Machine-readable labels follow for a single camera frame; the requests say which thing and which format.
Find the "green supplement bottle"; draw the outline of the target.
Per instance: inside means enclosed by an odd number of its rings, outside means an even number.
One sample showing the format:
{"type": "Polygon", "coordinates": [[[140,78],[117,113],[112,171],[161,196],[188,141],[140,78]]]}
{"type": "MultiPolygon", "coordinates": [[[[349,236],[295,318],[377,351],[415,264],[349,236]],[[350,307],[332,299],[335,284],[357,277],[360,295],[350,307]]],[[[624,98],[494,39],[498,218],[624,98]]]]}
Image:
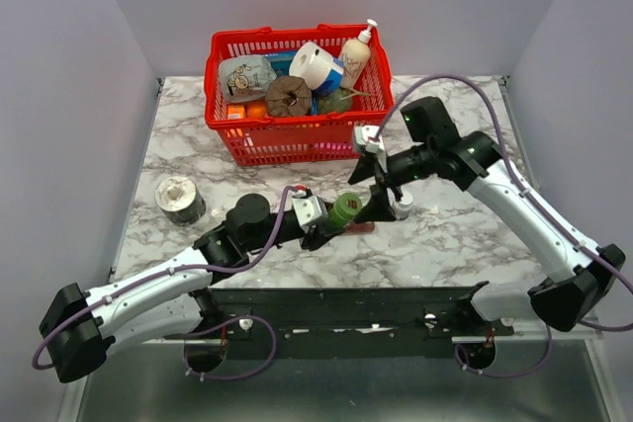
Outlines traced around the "green supplement bottle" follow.
{"type": "Polygon", "coordinates": [[[360,197],[346,192],[337,197],[328,211],[327,224],[334,228],[344,228],[362,209],[360,197]]]}

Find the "brown weekly pill organizer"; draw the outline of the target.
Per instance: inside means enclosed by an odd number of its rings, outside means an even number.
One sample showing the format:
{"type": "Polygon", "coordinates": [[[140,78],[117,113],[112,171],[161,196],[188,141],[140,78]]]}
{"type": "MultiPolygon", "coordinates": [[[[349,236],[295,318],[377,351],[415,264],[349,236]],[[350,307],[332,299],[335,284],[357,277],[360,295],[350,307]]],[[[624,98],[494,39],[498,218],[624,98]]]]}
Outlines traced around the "brown weekly pill organizer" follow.
{"type": "Polygon", "coordinates": [[[374,230],[375,230],[374,222],[364,222],[364,223],[350,222],[349,224],[345,226],[343,233],[350,234],[350,235],[360,235],[360,234],[372,233],[374,230]]]}

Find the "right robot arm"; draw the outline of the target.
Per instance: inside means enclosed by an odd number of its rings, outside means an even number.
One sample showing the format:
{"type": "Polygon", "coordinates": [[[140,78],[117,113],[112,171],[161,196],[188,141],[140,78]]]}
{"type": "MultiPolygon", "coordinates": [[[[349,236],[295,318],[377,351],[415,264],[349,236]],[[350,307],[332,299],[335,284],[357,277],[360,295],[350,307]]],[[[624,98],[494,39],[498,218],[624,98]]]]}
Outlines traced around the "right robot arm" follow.
{"type": "Polygon", "coordinates": [[[368,204],[356,215],[358,223],[397,218],[393,202],[401,187],[436,175],[486,205],[527,246],[546,278],[526,282],[478,284],[455,310],[455,322],[475,335],[501,318],[540,319],[550,327],[571,331],[610,290],[613,269],[625,256],[614,244],[599,246],[563,219],[522,178],[512,163],[502,160],[498,144],[481,131],[461,136],[443,102],[424,97],[401,110],[414,145],[387,154],[378,127],[353,131],[360,158],[349,182],[368,178],[368,204]]]}

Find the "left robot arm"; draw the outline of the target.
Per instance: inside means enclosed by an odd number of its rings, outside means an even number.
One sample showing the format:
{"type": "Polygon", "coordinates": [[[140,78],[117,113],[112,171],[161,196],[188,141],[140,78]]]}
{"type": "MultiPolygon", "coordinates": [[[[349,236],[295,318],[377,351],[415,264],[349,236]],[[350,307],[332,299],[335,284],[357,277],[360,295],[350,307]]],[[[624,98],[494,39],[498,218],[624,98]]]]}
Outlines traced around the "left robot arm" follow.
{"type": "Polygon", "coordinates": [[[43,341],[32,366],[71,382],[148,340],[210,337],[222,317],[211,305],[211,285],[253,268],[284,242],[320,248],[357,210],[343,198],[329,204],[302,187],[285,188],[278,211],[262,195],[244,195],[219,226],[167,261],[104,287],[60,289],[40,324],[43,341]]]}

